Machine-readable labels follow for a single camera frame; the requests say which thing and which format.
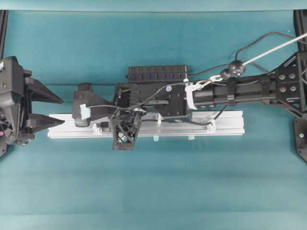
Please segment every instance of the white cable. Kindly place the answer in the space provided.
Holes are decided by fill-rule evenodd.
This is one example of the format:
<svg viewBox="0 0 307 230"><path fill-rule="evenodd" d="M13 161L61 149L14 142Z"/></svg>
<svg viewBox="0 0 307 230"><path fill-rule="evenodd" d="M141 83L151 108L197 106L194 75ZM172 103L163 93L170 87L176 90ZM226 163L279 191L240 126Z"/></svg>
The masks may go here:
<svg viewBox="0 0 307 230"><path fill-rule="evenodd" d="M292 40L290 40L288 42L285 42L285 43L283 43L283 44L281 44L281 45L279 45L279 46L277 46L277 47L275 47L273 49L270 49L270 50L264 52L263 54L260 54L260 55L258 55L256 57L252 58L251 60L244 62L243 65L246 66L247 64L249 64L249 63L251 63L251 62L253 62L253 61L257 60L257 59L259 59L259 58L261 58L263 56L266 56L266 55L268 55L268 54L270 54L270 53L272 53L272 52L274 52L274 51L276 51L276 50L278 50L280 48L283 48L284 46L287 46L287 45L289 45L289 44L291 44L293 42L297 42L298 40L300 40L300 39L302 39L304 37L307 37L307 33L302 34L299 37L296 37L296 38L294 38L294 39L292 39Z"/></svg>

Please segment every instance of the black ball joint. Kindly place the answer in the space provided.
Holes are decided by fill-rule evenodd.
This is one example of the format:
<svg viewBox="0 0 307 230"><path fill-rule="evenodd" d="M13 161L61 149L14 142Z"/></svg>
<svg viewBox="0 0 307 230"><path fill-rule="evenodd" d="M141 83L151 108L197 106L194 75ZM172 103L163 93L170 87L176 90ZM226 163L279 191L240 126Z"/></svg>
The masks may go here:
<svg viewBox="0 0 307 230"><path fill-rule="evenodd" d="M224 69L220 76L223 80L227 80L231 77L240 77L245 72L245 66L243 61L235 60L231 62L227 69Z"/></svg>

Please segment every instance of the teal background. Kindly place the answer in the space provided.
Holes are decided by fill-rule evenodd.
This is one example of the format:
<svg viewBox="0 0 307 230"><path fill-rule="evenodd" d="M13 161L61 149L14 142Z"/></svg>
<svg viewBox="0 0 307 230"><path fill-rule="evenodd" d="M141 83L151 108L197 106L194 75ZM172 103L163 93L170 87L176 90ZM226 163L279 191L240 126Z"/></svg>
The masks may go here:
<svg viewBox="0 0 307 230"><path fill-rule="evenodd" d="M70 113L74 84L125 81L129 65L197 72L228 63L270 31L294 35L293 12L12 11L5 56L16 55L65 100L34 103L36 113ZM240 57L283 41L269 37ZM295 51L293 44L258 63L272 69ZM307 165L295 154L293 116L260 103L231 109L244 110L243 136L140 138L130 152L112 151L110 139L37 133L0 159L0 229L306 229Z"/></svg>
<svg viewBox="0 0 307 230"><path fill-rule="evenodd" d="M305 0L1 0L1 9L22 11L233 12L305 8Z"/></svg>

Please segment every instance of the black connector block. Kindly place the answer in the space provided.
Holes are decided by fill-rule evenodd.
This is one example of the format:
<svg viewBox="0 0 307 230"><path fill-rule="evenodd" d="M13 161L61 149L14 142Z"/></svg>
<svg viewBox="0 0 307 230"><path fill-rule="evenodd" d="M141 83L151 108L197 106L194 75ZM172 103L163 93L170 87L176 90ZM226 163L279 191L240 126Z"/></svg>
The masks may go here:
<svg viewBox="0 0 307 230"><path fill-rule="evenodd" d="M187 65L135 66L128 68L128 81L130 83L183 81L187 77Z"/></svg>

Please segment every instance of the screw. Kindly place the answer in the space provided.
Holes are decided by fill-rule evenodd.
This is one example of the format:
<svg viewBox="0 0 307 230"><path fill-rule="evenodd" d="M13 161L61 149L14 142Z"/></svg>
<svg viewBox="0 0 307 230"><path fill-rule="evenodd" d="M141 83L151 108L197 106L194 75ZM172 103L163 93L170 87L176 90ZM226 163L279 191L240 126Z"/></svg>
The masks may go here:
<svg viewBox="0 0 307 230"><path fill-rule="evenodd" d="M291 87L290 87L290 90L291 90L291 91L295 91L295 90L296 90L296 86L295 86L295 85L291 86Z"/></svg>
<svg viewBox="0 0 307 230"><path fill-rule="evenodd" d="M289 78L290 78L290 79L295 78L295 73L290 73L290 74L289 74Z"/></svg>
<svg viewBox="0 0 307 230"><path fill-rule="evenodd" d="M169 86L167 86L166 91L167 91L167 92L171 92L172 89L173 89L173 87L169 85Z"/></svg>
<svg viewBox="0 0 307 230"><path fill-rule="evenodd" d="M284 86L282 86L282 87L279 88L279 91L280 91L280 92L286 92L286 90L287 90L287 89L286 89L286 87L284 87Z"/></svg>
<svg viewBox="0 0 307 230"><path fill-rule="evenodd" d="M279 75L279 80L284 80L286 76L284 74Z"/></svg>

